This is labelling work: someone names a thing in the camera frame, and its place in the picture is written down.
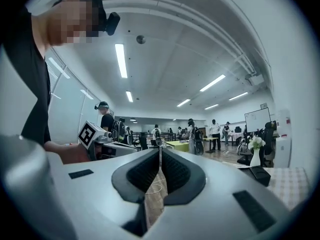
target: cable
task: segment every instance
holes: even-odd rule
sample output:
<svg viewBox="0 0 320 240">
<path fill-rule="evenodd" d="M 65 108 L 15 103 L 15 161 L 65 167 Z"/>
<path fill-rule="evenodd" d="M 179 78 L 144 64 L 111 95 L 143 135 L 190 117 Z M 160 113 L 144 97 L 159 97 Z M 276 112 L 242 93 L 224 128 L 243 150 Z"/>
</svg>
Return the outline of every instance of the cable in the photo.
<svg viewBox="0 0 320 240">
<path fill-rule="evenodd" d="M 151 183 L 151 185 L 154 185 L 154 186 L 160 186 L 161 188 L 158 190 L 158 191 L 156 191 L 156 192 L 152 192 L 152 193 L 145 193 L 146 195 L 150 195 L 150 194 L 155 194 L 155 193 L 158 193 L 158 192 L 160 192 L 161 190 L 162 190 L 162 186 L 161 185 L 159 185 L 159 184 L 155 184 L 155 183 L 157 183 L 157 182 L 162 182 L 162 181 L 165 181 L 166 179 L 164 178 L 164 179 L 160 179 L 160 180 L 157 180 L 157 181 L 155 181 L 155 182 L 152 182 Z"/>
</svg>

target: flower vase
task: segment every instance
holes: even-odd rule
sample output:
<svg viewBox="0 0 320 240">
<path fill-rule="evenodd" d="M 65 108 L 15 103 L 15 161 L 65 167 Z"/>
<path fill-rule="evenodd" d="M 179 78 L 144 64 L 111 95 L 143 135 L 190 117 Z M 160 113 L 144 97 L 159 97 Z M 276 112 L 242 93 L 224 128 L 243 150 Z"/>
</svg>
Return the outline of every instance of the flower vase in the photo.
<svg viewBox="0 0 320 240">
<path fill-rule="evenodd" d="M 252 166 L 260 166 L 261 165 L 259 151 L 260 151 L 259 148 L 255 148 L 253 150 L 253 157 L 252 157 L 251 162 L 250 162 L 250 166 L 251 167 Z"/>
</svg>

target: table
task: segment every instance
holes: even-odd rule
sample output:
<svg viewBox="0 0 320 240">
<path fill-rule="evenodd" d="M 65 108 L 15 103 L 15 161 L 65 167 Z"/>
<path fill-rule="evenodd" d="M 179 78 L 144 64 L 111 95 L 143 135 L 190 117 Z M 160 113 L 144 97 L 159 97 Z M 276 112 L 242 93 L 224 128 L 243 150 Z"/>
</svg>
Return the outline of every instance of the table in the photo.
<svg viewBox="0 0 320 240">
<path fill-rule="evenodd" d="M 228 134 L 228 137 L 229 136 L 231 136 L 231 146 L 233 146 L 234 145 L 234 139 L 236 140 L 236 139 L 238 139 L 238 138 L 243 138 L 244 137 L 244 135 L 243 135 L 243 133 L 242 132 L 232 132 L 232 133 L 229 133 Z"/>
<path fill-rule="evenodd" d="M 206 153 L 210 153 L 211 154 L 211 153 L 214 152 L 213 150 L 211 150 L 211 141 L 217 140 L 217 139 L 219 139 L 219 138 L 216 138 L 216 137 L 203 138 L 204 141 L 209 141 L 209 150 L 206 151 Z"/>
<path fill-rule="evenodd" d="M 250 167 L 230 162 L 222 163 L 235 168 Z M 290 211 L 308 198 L 310 186 L 305 170 L 302 167 L 263 169 L 271 176 L 269 186 L 266 188 L 278 197 Z"/>
<path fill-rule="evenodd" d="M 166 141 L 165 144 L 171 146 L 174 150 L 179 150 L 183 152 L 189 152 L 189 142 L 176 141 Z"/>
</svg>

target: whiteboard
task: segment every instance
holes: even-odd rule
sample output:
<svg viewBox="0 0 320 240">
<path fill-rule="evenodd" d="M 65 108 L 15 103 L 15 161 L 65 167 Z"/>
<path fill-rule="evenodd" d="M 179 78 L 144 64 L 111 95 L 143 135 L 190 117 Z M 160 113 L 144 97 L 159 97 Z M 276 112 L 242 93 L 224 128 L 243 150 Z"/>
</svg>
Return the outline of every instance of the whiteboard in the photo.
<svg viewBox="0 0 320 240">
<path fill-rule="evenodd" d="M 248 133 L 255 132 L 257 129 L 264 129 L 266 123 L 271 122 L 269 108 L 260 109 L 244 114 L 246 129 Z"/>
</svg>

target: floor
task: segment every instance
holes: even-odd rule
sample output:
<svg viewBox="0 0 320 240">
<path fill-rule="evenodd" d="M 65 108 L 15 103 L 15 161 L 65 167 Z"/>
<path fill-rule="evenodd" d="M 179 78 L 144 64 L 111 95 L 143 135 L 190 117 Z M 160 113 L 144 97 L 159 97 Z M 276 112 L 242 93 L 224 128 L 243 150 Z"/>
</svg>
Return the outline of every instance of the floor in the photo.
<svg viewBox="0 0 320 240">
<path fill-rule="evenodd" d="M 209 142 L 204 142 L 204 151 L 209 150 Z M 237 163 L 237 160 L 240 158 L 237 155 L 237 146 L 231 146 L 231 142 L 229 146 L 226 146 L 224 142 L 221 143 L 221 151 L 216 150 L 215 153 L 206 153 L 202 155 L 205 158 L 217 160 L 219 162 L 229 162 L 229 163 Z M 147 217 L 147 227 L 148 229 L 156 222 L 159 218 L 161 213 L 164 210 L 163 199 L 168 195 L 167 193 L 167 183 L 165 180 L 165 176 L 159 168 L 159 173 L 154 179 L 154 183 L 158 185 L 151 185 L 147 193 L 153 194 L 146 194 L 145 195 L 145 210 L 146 210 L 146 217 Z"/>
</svg>

